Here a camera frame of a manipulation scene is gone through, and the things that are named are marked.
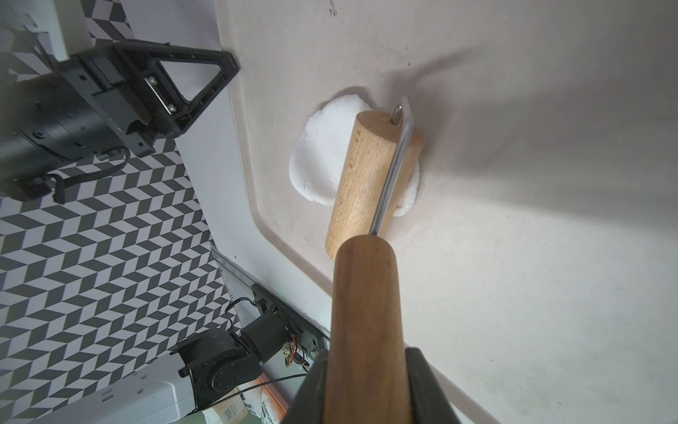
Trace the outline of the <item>beige plastic tray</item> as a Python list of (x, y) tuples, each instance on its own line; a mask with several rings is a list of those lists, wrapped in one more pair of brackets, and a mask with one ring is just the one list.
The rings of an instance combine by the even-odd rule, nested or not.
[(504, 423), (677, 420), (674, 1), (219, 1), (255, 222), (324, 289), (307, 119), (411, 102), (406, 341)]

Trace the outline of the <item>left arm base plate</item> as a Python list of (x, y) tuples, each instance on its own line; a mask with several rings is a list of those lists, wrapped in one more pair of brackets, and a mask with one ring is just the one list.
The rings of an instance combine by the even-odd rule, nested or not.
[(328, 347), (326, 332), (273, 295), (261, 284), (252, 286), (254, 301), (261, 315), (242, 329), (241, 336), (265, 363), (287, 349), (286, 363), (310, 367)]

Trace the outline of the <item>wooden dough roller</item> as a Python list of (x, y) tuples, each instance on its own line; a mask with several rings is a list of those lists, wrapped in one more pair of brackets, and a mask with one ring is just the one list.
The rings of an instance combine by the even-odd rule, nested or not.
[(325, 423), (412, 421), (397, 259), (380, 231), (422, 144), (407, 98), (356, 117), (326, 240), (337, 253)]

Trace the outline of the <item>white dough ball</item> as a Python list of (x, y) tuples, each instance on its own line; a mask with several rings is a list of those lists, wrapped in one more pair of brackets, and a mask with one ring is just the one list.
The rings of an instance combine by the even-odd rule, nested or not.
[(307, 120), (289, 162), (293, 187), (308, 201), (374, 217), (402, 122), (358, 95), (328, 102)]

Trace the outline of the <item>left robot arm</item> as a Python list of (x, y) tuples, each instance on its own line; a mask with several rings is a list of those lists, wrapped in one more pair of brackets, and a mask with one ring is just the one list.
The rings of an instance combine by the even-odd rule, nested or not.
[(150, 42), (9, 94), (1, 133), (1, 420), (170, 423), (251, 387), (291, 340), (236, 330), (174, 139), (238, 73)]

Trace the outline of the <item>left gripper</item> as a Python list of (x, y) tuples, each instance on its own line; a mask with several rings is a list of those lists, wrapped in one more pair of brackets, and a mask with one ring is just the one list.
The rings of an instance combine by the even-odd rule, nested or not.
[(154, 153), (184, 134), (240, 71), (226, 51), (118, 42), (1, 86), (1, 194), (37, 199), (50, 173), (98, 155)]

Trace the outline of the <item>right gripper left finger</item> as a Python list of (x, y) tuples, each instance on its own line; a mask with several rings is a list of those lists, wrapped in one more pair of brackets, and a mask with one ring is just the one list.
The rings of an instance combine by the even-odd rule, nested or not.
[(321, 351), (288, 409), (282, 424), (323, 423), (323, 408), (328, 371), (328, 350)]

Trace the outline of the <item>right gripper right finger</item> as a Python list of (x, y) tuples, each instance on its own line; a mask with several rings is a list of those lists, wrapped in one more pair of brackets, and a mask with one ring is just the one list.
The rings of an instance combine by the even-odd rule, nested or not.
[(412, 422), (418, 424), (460, 424), (441, 385), (420, 349), (405, 349), (411, 392)]

